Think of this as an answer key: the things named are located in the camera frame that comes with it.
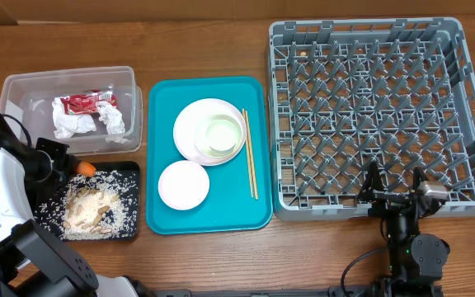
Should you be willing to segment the pink food bowl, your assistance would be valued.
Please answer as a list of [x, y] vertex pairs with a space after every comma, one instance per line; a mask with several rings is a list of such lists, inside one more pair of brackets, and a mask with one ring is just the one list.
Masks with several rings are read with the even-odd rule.
[[209, 193], [209, 175], [198, 163], [181, 160], [170, 164], [158, 179], [162, 202], [174, 210], [191, 210]]

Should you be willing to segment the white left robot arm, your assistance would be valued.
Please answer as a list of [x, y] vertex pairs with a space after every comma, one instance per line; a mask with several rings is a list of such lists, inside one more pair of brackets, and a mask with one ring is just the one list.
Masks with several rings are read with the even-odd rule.
[[76, 174], [96, 169], [68, 146], [21, 142], [0, 113], [0, 296], [152, 296], [130, 276], [97, 275], [85, 259], [34, 220], [32, 210]]

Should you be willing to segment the cream shallow bowl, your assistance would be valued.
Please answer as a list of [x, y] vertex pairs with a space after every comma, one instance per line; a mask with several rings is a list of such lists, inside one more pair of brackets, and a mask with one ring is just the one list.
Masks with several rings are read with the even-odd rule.
[[244, 129], [233, 115], [208, 115], [195, 130], [196, 148], [211, 158], [226, 158], [242, 147]]

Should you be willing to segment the cream plastic cup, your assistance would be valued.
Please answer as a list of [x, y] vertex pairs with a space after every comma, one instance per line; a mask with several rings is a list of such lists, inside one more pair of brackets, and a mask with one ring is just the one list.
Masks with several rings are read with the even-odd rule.
[[228, 120], [215, 120], [206, 130], [209, 147], [217, 153], [232, 152], [238, 133], [234, 124]]

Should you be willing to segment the white napkin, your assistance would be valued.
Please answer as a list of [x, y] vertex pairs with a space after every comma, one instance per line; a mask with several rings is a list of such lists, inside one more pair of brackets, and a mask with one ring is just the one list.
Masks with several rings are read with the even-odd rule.
[[68, 139], [75, 134], [96, 131], [96, 124], [91, 115], [67, 115], [60, 97], [54, 99], [52, 107], [56, 139]]

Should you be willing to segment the red snack wrapper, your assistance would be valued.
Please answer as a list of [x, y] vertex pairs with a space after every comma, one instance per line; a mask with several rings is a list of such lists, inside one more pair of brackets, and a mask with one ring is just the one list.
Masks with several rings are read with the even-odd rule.
[[117, 100], [113, 91], [91, 90], [82, 94], [60, 97], [64, 111], [67, 115], [90, 115], [97, 113], [96, 103], [108, 101], [117, 107]]

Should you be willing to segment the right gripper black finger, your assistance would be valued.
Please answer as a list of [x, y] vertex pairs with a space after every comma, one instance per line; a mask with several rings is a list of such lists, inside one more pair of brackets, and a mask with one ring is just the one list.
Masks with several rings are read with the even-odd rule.
[[421, 196], [424, 193], [423, 186], [428, 181], [428, 177], [420, 167], [413, 169], [413, 183], [412, 194], [414, 196]]
[[367, 169], [366, 176], [360, 192], [357, 195], [358, 201], [373, 202], [377, 200], [377, 194], [382, 194], [384, 187], [380, 177], [379, 166], [376, 161], [372, 161]]

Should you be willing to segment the orange carrot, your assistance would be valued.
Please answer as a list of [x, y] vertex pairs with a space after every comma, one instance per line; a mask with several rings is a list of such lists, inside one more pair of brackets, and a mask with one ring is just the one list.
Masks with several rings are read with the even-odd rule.
[[81, 161], [76, 166], [75, 172], [77, 174], [80, 174], [80, 175], [83, 175], [83, 176], [86, 176], [86, 177], [92, 177], [96, 172], [96, 168], [90, 163]]

